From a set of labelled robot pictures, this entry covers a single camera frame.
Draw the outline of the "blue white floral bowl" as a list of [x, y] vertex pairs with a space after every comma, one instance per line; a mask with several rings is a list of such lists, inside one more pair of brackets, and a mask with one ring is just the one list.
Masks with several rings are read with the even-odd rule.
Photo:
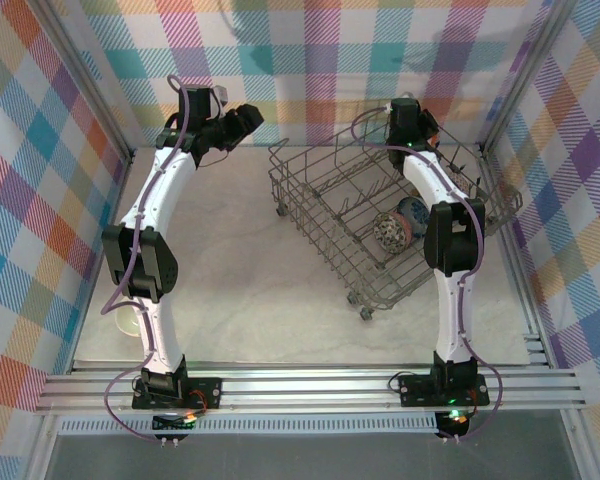
[[429, 209], [422, 199], [416, 196], [403, 198], [397, 206], [397, 212], [411, 226], [414, 239], [421, 239], [425, 236], [429, 224]]

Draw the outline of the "grey wire dish rack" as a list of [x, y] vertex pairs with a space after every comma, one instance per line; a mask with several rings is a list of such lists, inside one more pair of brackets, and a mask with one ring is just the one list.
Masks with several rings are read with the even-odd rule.
[[[390, 162], [388, 107], [363, 113], [324, 147], [294, 154], [286, 141], [280, 141], [269, 149], [277, 214], [293, 220], [344, 281], [349, 304], [359, 308], [365, 321], [375, 311], [392, 309], [433, 275], [424, 256], [424, 237], [412, 237], [408, 248], [397, 255], [387, 253], [374, 238], [379, 213], [397, 212], [405, 197], [420, 198]], [[438, 146], [437, 151], [447, 173], [462, 170], [469, 177], [470, 197], [485, 205], [484, 233], [493, 235], [487, 223], [490, 195], [482, 181], [479, 156], [459, 140], [451, 149]]]

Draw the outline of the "pale cream bowl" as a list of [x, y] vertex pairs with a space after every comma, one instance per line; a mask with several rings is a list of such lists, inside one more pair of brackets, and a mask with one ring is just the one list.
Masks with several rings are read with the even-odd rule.
[[115, 322], [123, 334], [132, 338], [141, 336], [135, 307], [131, 305], [130, 301], [125, 301], [122, 306], [115, 309]]

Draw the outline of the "small electronics board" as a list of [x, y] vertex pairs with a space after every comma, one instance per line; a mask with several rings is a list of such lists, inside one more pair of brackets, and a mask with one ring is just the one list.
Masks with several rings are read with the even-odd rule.
[[175, 447], [186, 439], [187, 431], [193, 430], [196, 426], [198, 415], [196, 413], [187, 413], [180, 416], [158, 416], [152, 417], [152, 431], [154, 436], [160, 441], [161, 446], [165, 447], [172, 443]]
[[436, 412], [437, 432], [435, 435], [443, 440], [457, 441], [469, 431], [473, 411], [452, 409], [447, 412]]

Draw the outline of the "aluminium frame post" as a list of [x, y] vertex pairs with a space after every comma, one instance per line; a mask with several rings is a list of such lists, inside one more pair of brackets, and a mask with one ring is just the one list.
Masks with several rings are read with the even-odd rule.
[[104, 133], [112, 141], [117, 153], [127, 164], [131, 164], [134, 158], [134, 149], [124, 138], [121, 128], [114, 119], [104, 96], [63, 25], [61, 17], [55, 11], [51, 0], [26, 0], [26, 2], [58, 51], [78, 90], [83, 94], [94, 116], [100, 122]]
[[476, 145], [481, 153], [495, 149], [576, 3], [577, 0], [541, 1], [520, 46], [514, 49], [510, 68], [477, 137]]

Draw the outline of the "aluminium side rail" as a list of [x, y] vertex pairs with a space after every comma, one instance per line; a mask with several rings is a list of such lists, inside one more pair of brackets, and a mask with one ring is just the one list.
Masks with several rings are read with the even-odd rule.
[[482, 181], [490, 195], [491, 210], [487, 223], [490, 232], [498, 239], [504, 254], [507, 277], [520, 303], [523, 317], [523, 339], [532, 367], [553, 368], [554, 362], [540, 312], [530, 281], [526, 277], [520, 247], [513, 229], [515, 215], [523, 206], [520, 191], [502, 175], [497, 159], [489, 154], [482, 143], [477, 144], [480, 158], [479, 170]]

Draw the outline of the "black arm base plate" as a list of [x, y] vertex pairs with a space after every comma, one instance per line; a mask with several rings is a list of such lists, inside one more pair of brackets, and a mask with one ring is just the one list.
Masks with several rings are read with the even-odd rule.
[[401, 375], [398, 377], [402, 407], [459, 407], [490, 404], [485, 377], [478, 374], [469, 380], [453, 380], [443, 385], [433, 375]]
[[133, 386], [132, 408], [150, 409], [218, 409], [222, 380], [217, 377], [181, 379], [138, 378]]

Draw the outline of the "long aluminium mounting rail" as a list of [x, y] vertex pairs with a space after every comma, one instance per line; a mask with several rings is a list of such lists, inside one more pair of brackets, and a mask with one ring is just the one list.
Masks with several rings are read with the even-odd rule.
[[[192, 377], [222, 380], [219, 412], [396, 412], [389, 379], [400, 366], [197, 363]], [[581, 409], [585, 394], [572, 370], [521, 366], [482, 368], [490, 404], [503, 410]], [[134, 378], [124, 362], [77, 361], [65, 375], [47, 378], [36, 414], [99, 414], [131, 410]]]

